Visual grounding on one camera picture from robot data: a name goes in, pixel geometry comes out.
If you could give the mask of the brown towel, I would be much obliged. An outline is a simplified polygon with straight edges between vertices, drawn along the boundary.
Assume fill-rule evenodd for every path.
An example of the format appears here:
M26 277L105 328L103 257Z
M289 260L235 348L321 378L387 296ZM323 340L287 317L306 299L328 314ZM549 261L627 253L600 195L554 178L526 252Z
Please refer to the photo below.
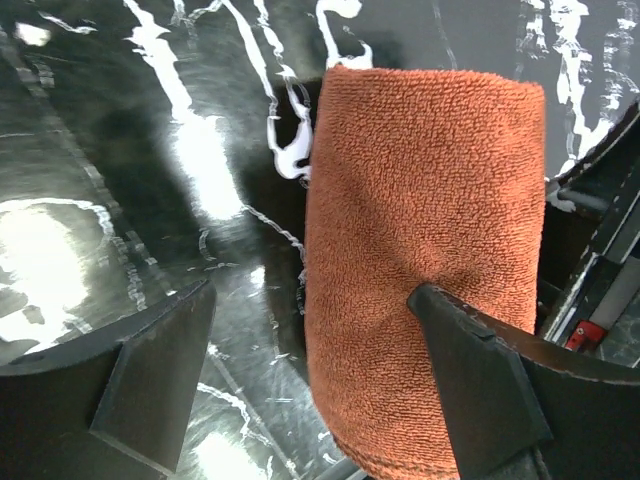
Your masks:
M304 239L314 403L377 479L458 475L407 300L435 284L532 331L545 209L545 95L491 73L325 75Z

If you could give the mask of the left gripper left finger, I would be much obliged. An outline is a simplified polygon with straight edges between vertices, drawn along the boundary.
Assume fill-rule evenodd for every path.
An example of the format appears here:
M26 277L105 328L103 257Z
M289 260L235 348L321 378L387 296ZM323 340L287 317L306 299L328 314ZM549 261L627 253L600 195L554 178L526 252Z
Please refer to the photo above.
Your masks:
M1 368L4 479L166 479L189 423L216 290L208 280Z

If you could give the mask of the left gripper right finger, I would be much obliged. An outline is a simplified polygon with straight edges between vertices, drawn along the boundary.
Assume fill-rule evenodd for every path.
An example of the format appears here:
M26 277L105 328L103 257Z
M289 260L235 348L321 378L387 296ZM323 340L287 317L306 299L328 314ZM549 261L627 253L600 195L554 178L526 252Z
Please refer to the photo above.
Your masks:
M429 284L408 306L461 478L638 478L638 370L572 353Z

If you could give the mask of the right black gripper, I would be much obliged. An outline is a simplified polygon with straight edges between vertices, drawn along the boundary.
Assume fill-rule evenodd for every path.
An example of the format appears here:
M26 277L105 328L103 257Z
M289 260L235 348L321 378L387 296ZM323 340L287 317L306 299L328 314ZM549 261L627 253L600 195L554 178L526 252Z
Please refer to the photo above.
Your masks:
M556 180L557 207L594 228L556 293L539 335L575 352L594 351L639 291L639 100Z

